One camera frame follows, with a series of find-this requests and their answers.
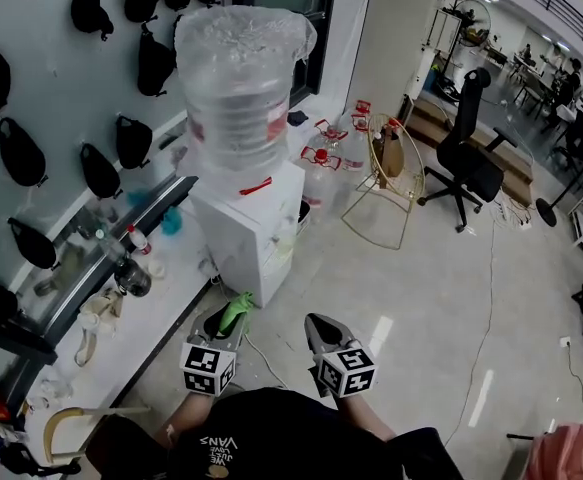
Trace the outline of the white water dispenser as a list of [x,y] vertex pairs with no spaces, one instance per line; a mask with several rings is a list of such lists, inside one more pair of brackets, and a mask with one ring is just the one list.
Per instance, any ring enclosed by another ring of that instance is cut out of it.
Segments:
[[270,180],[230,198],[198,181],[189,191],[195,217],[223,282],[250,292],[263,308],[291,269],[305,171],[286,161]]

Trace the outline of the person's black shirt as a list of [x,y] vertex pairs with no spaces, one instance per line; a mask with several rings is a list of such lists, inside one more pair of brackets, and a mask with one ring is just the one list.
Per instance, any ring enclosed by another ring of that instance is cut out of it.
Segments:
[[337,406],[276,387],[214,400],[171,449],[110,416],[86,456],[101,480],[464,480],[433,427],[384,442]]

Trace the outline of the black office chair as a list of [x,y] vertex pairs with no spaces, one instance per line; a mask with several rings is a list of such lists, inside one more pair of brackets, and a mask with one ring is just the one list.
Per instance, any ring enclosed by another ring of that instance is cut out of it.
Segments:
[[460,93],[457,114],[451,131],[437,146],[438,163],[451,176],[445,177],[435,169],[427,166],[425,175],[431,175],[445,185],[443,190],[417,199],[420,206],[445,196],[453,196],[461,223],[455,227],[458,233],[467,227],[465,201],[475,205],[474,212],[479,213],[485,203],[495,199],[504,181],[504,171],[493,160],[493,152],[503,143],[516,148],[518,143],[509,134],[497,128],[496,137],[486,146],[478,147],[469,142],[476,131],[477,118],[483,90],[491,84],[489,72],[478,67],[469,71],[464,77]]

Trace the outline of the wooden chair with red seat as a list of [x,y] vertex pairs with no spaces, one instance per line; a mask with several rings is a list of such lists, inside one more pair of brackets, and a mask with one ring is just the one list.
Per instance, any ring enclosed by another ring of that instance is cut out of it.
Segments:
[[87,445],[83,445],[76,451],[72,452],[53,452],[53,439],[58,426],[67,419],[79,418],[79,417],[93,417],[98,420],[105,416],[111,415],[131,415],[131,414],[142,414],[150,412],[150,407],[115,407],[115,408],[80,408],[80,407],[69,407],[62,409],[55,414],[53,414],[47,421],[44,431],[43,431],[43,449],[45,459],[50,464],[55,464],[57,461],[61,460],[73,460],[79,459],[86,455]]

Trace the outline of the green cup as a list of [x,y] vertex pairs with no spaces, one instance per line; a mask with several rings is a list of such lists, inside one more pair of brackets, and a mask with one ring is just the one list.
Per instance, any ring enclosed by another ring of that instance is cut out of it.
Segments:
[[254,308],[253,293],[244,292],[230,301],[220,319],[218,334],[229,336],[241,315],[248,314]]

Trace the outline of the person's right forearm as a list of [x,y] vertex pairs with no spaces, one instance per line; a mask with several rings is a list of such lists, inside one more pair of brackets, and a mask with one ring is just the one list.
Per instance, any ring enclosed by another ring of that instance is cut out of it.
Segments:
[[335,397],[334,401],[338,412],[353,425],[374,434],[384,442],[396,437],[395,432],[380,419],[361,394]]

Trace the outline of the black floor fan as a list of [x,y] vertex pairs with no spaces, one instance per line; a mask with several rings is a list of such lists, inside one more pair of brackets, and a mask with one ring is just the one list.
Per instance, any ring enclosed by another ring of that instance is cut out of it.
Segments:
[[486,6],[478,0],[457,0],[453,6],[444,8],[443,11],[456,18],[459,23],[444,68],[436,80],[436,88],[443,99],[457,103],[460,91],[451,77],[454,55],[458,52],[459,46],[477,48],[488,39],[491,17]]

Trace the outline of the clear jug with red cap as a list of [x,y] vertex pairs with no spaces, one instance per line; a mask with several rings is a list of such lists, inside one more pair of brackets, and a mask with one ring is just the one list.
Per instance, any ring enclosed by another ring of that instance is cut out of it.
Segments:
[[357,100],[338,120],[338,126],[345,133],[341,140],[344,169],[360,171],[368,158],[368,130],[371,103]]
[[315,123],[317,134],[310,140],[310,146],[314,150],[325,149],[329,156],[341,157],[343,154],[343,141],[348,136],[346,130],[331,125],[326,119]]
[[324,209],[332,202],[341,158],[326,148],[306,146],[299,160],[305,173],[302,199],[311,208]]

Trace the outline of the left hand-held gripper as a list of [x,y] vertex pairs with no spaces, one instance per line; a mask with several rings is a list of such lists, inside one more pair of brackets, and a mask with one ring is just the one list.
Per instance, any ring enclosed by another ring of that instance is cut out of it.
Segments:
[[248,332],[250,315],[235,315],[223,331],[223,349],[218,350],[191,343],[211,343],[219,333],[227,304],[209,308],[193,321],[187,342],[181,350],[180,369],[185,388],[191,392],[219,397],[236,373],[236,352]]

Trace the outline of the white bottle with red cap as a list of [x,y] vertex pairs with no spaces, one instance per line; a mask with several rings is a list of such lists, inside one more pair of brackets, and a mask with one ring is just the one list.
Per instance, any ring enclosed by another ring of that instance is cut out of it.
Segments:
[[135,225],[128,225],[127,235],[135,249],[142,255],[149,255],[152,252],[152,246],[148,241],[146,235],[139,230]]

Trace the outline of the clear wrapped water jug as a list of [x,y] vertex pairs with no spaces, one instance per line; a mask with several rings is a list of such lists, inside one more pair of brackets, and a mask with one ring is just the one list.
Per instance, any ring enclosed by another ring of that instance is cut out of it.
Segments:
[[272,177],[288,157],[294,70],[316,41],[311,22],[286,9],[231,5],[184,14],[174,46],[188,145],[177,174],[229,194]]

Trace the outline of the red plastic strip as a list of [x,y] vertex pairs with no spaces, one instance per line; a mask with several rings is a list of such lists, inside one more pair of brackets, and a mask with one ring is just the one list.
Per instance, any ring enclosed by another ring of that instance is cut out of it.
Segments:
[[258,184],[256,186],[239,190],[239,194],[241,196],[250,195],[252,193],[255,193],[255,192],[271,185],[271,183],[272,183],[272,177],[267,177],[264,181],[262,181],[260,184]]

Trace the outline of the pink cloth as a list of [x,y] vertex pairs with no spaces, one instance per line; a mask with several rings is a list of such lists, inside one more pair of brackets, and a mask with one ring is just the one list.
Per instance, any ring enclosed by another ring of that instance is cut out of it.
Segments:
[[583,423],[534,438],[521,480],[583,480]]

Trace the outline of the black round stand base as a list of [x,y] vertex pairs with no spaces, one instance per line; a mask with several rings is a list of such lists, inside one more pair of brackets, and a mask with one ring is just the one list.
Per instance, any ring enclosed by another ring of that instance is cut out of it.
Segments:
[[579,181],[580,177],[583,174],[583,167],[576,172],[573,178],[569,181],[569,183],[565,186],[565,188],[561,191],[561,193],[556,196],[552,202],[548,202],[544,198],[537,198],[535,201],[536,210],[540,216],[540,218],[544,221],[544,223],[553,228],[557,224],[557,217],[555,213],[555,207],[557,204],[565,197],[565,195],[573,188],[573,186]]

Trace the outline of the brown paper bag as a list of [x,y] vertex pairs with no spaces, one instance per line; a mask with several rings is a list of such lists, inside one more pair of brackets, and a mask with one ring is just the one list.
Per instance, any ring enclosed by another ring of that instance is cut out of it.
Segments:
[[390,178],[400,175],[404,167],[404,154],[400,136],[390,123],[374,133],[373,148],[380,167],[381,189],[385,189]]

